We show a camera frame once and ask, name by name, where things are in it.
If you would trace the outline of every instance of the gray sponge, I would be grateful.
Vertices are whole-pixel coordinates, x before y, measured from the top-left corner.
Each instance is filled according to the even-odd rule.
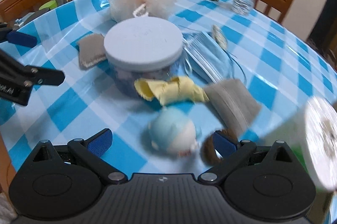
[[[203,89],[225,125],[237,137],[248,129],[261,110],[261,105],[238,79],[222,80]]]
[[[88,69],[107,59],[104,50],[104,37],[101,34],[89,34],[80,39],[77,44],[80,48],[80,66]]]

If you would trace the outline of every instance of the yellow cloth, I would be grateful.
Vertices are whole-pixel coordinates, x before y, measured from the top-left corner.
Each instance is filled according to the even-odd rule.
[[[208,102],[206,93],[189,77],[173,77],[169,81],[138,79],[134,82],[139,95],[151,101],[156,98],[161,105],[177,101]]]

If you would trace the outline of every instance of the table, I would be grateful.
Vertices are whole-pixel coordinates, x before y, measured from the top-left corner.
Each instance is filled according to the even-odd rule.
[[[88,71],[79,69],[76,42],[91,32],[106,33],[110,20],[108,0],[76,0],[58,7],[20,29],[34,35],[39,45],[29,50],[3,43],[0,48],[23,64],[61,69],[66,74],[59,87],[34,87],[27,107],[0,100],[1,135],[16,170],[41,139],[54,145],[88,138],[103,128],[114,133],[112,147],[103,159],[126,173],[191,172],[208,169],[195,154],[173,159],[155,153],[146,134],[147,124],[160,110],[156,102],[131,99],[120,93],[109,75],[106,61]],[[177,0],[170,18],[183,32],[221,27],[228,50],[247,76],[246,87],[263,107],[245,133],[256,140],[290,117],[312,95],[336,100],[337,74],[315,51],[278,23],[253,10],[246,16],[233,13],[229,0]],[[235,76],[243,79],[239,68]],[[198,85],[204,85],[193,75]],[[185,112],[205,137],[222,124],[206,105],[174,105]]]

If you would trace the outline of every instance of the green lid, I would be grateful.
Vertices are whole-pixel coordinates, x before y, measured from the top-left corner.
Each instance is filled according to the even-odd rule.
[[[40,6],[39,10],[41,10],[42,8],[46,8],[49,7],[50,10],[57,8],[57,3],[55,0],[49,1],[47,3],[45,3],[44,5]]]

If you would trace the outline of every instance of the white jar lid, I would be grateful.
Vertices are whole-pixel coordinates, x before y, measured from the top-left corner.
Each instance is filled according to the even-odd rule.
[[[123,70],[156,71],[173,64],[183,50],[183,35],[173,23],[137,17],[113,26],[104,38],[108,61]]]

